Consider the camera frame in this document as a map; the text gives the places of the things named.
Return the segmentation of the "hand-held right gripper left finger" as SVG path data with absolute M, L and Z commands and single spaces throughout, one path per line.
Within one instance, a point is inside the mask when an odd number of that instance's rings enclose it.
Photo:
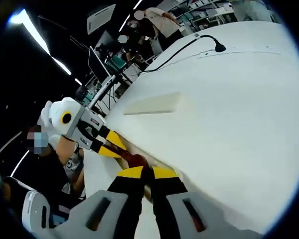
M 132 239 L 142 211 L 143 166 L 119 172 L 107 190 L 99 190 L 71 211 L 54 229 L 57 239 Z

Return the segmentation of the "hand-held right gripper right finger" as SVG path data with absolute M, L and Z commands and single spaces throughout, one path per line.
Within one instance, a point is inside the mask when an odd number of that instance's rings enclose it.
M 177 174 L 152 167 L 153 213 L 162 239 L 260 239 L 225 220 L 223 211 L 196 192 L 189 192 Z

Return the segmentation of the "person's left hand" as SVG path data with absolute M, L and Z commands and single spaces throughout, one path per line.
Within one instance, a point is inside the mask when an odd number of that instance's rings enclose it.
M 49 144 L 53 148 L 56 148 L 60 141 L 61 135 L 53 127 L 52 121 L 49 117 L 49 111 L 50 111 L 51 105 L 52 105 L 51 101 L 46 102 L 44 108 L 42 109 L 42 111 L 40 113 L 40 117 L 38 119 L 38 124 L 41 126 L 42 131 L 47 133 Z

